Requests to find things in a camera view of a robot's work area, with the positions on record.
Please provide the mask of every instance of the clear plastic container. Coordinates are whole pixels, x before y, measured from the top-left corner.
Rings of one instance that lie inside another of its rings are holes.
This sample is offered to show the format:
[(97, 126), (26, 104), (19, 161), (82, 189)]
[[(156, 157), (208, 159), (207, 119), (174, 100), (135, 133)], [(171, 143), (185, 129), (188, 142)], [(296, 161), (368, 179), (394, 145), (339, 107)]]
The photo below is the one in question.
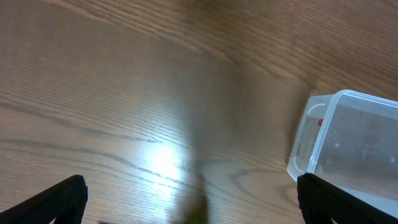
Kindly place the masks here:
[(398, 218), (398, 102), (341, 90), (308, 100), (288, 173), (314, 173)]

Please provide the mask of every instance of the container lid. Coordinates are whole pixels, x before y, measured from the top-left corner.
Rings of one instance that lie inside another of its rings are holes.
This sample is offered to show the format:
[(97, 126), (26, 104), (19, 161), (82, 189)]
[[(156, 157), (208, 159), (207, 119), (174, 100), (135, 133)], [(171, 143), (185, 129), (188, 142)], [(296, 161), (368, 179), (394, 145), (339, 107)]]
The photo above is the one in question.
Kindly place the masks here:
[(351, 90), (331, 99), (307, 172), (398, 218), (398, 102)]

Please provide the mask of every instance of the plastic container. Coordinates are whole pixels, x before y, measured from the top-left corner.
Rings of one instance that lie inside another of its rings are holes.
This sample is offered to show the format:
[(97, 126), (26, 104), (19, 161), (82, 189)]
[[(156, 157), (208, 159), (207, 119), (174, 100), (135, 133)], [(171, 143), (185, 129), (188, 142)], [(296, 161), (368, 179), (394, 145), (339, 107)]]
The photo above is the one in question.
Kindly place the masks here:
[(314, 173), (398, 218), (398, 102), (341, 90), (308, 100), (288, 173)]

